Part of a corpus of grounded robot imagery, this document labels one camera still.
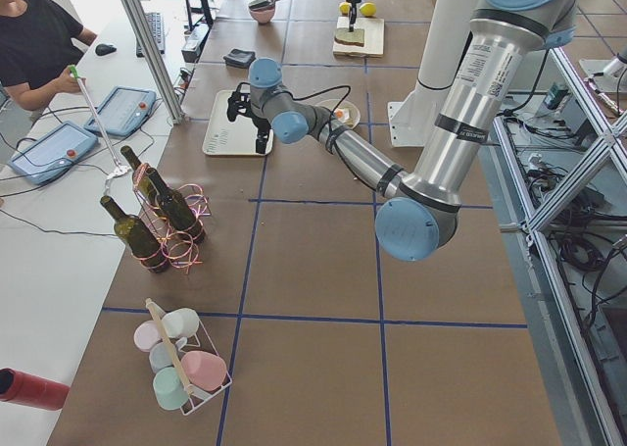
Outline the bread slice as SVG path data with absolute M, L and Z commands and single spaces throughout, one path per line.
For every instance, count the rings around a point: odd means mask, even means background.
M 364 47 L 364 29 L 356 27 L 337 27 L 334 31 L 334 41 L 340 45 Z

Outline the cream bear tray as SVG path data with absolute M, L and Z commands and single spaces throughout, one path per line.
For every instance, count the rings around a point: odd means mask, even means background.
M 217 93 L 210 114 L 202 151 L 208 156 L 251 156 L 256 152 L 258 129 L 251 119 L 238 116 L 231 122 L 226 115 L 231 90 Z

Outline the yellow lemon half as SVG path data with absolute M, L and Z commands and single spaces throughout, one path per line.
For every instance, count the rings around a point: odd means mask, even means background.
M 343 16 L 348 16 L 351 10 L 351 4 L 348 2 L 342 2 L 339 5 L 339 11 Z

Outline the whole yellow lemon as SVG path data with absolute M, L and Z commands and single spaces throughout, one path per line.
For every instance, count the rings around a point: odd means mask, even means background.
M 362 16 L 372 18 L 377 13 L 377 6 L 373 2 L 364 2 L 360 4 L 359 11 Z

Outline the wooden cutting board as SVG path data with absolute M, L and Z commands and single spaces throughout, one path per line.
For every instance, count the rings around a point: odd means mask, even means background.
M 348 27 L 348 24 L 348 17 L 339 17 L 336 28 Z M 337 56 L 382 57 L 384 49 L 384 20 L 378 18 L 357 18 L 355 27 L 364 29 L 364 47 L 340 45 L 334 41 L 333 54 Z

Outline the fried egg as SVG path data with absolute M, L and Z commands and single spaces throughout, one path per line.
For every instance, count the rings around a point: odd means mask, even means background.
M 354 126 L 354 118 L 353 118 L 353 113 L 350 109 L 347 108 L 337 108 L 333 111 L 333 114 L 335 116 L 335 118 L 341 122 L 342 124 L 345 124 L 348 127 L 353 127 Z

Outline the metal scoop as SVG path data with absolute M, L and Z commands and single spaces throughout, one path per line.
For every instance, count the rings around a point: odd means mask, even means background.
M 253 0 L 248 4 L 248 8 L 252 11 L 263 11 L 273 8 L 277 1 L 282 0 Z

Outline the folded grey cloth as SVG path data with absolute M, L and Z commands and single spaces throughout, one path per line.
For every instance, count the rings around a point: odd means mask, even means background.
M 223 56 L 223 60 L 228 66 L 248 69 L 256 60 L 256 53 L 254 51 L 234 48 Z

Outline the pink bowl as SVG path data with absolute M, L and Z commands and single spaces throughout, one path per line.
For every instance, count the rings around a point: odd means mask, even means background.
M 265 25 L 269 23 L 275 14 L 275 6 L 267 5 L 265 7 L 249 9 L 249 14 L 253 20 L 255 20 L 260 25 Z

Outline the white round plate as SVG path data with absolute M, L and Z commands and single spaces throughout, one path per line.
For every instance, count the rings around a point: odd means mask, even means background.
M 359 108 L 348 100 L 326 99 L 316 105 L 330 110 L 338 121 L 349 128 L 354 128 L 361 120 Z

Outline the dark wine bottle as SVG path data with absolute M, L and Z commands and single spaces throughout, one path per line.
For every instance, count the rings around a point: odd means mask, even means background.
M 206 232 L 183 195 L 170 188 L 156 169 L 148 167 L 147 176 L 157 190 L 158 206 L 169 219 L 170 225 L 177 231 L 187 233 L 194 243 L 201 243 Z
M 121 154 L 132 168 L 133 190 L 152 208 L 157 208 L 157 190 L 147 176 L 148 165 L 140 161 L 130 146 L 122 146 Z
M 145 269 L 162 273 L 169 268 L 161 243 L 138 216 L 127 214 L 111 196 L 102 196 L 100 204 L 114 220 L 116 236 Z

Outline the black computer box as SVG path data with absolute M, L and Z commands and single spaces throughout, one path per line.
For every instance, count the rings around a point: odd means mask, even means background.
M 185 37 L 185 43 L 181 48 L 181 54 L 185 63 L 194 64 L 200 58 L 210 27 L 206 24 L 196 25 Z

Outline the far blue teach pendant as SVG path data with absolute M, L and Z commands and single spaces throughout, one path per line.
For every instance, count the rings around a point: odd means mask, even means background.
M 153 90 L 116 86 L 96 110 L 109 135 L 126 138 L 150 116 L 156 100 Z

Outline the blue teach pendant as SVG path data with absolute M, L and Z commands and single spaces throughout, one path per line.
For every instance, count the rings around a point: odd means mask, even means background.
M 92 132 L 66 121 L 17 152 L 9 167 L 31 184 L 46 184 L 66 173 L 97 143 Z
M 150 116 L 156 100 L 153 90 L 116 86 L 96 110 L 109 135 L 126 138 Z

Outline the black keyboard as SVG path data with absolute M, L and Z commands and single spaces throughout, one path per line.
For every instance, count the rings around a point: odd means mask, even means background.
M 166 39 L 163 15 L 159 12 L 149 12 L 145 14 L 145 17 L 159 52 L 164 54 L 166 52 Z

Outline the black computer mouse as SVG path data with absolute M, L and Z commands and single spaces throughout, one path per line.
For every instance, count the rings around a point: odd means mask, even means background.
M 113 54 L 117 51 L 117 47 L 113 44 L 100 43 L 95 48 L 95 54 L 99 57 Z

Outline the white cup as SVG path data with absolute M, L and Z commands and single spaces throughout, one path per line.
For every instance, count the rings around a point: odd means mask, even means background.
M 197 312 L 190 308 L 180 308 L 162 317 L 162 324 L 169 338 L 193 336 L 200 324 Z

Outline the light pink cup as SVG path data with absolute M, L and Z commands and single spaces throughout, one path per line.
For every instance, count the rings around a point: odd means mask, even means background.
M 133 343 L 143 353 L 149 353 L 161 342 L 162 336 L 154 321 L 145 321 L 134 330 Z

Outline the near blue teach pendant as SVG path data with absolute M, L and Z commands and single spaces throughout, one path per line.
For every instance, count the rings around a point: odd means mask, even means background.
M 17 152 L 9 167 L 31 184 L 46 184 L 66 173 L 97 143 L 92 132 L 66 121 Z

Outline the grey blue cup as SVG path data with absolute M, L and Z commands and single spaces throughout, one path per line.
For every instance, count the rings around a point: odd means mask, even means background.
M 168 349 L 163 342 L 159 342 L 151 348 L 148 359 L 153 373 L 173 366 Z

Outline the person in black shirt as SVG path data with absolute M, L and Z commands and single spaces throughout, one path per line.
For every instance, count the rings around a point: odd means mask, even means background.
M 1 86 L 26 111 L 47 107 L 59 93 L 78 93 L 70 66 L 97 34 L 53 0 L 1 0 Z

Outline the mint green cup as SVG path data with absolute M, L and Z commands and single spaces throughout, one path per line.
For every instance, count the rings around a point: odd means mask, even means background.
M 167 411 L 179 410 L 189 400 L 174 367 L 163 368 L 155 374 L 153 391 L 159 406 Z

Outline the red cylinder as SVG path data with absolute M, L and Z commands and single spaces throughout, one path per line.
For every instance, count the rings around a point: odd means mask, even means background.
M 1 401 L 48 410 L 61 410 L 70 388 L 60 382 L 10 368 L 1 370 Z

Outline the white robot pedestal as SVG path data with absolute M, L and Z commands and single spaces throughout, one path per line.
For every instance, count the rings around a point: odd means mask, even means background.
M 444 106 L 472 39 L 469 19 L 478 0 L 431 0 L 434 13 L 414 89 L 388 104 L 393 147 L 421 147 Z

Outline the aluminium frame post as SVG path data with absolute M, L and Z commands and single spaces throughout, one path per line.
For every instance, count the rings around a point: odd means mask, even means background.
M 170 81 L 166 64 L 149 28 L 141 1 L 121 0 L 121 3 L 133 32 L 139 40 L 144 58 L 167 107 L 170 119 L 173 124 L 181 124 L 185 119 L 185 115 Z

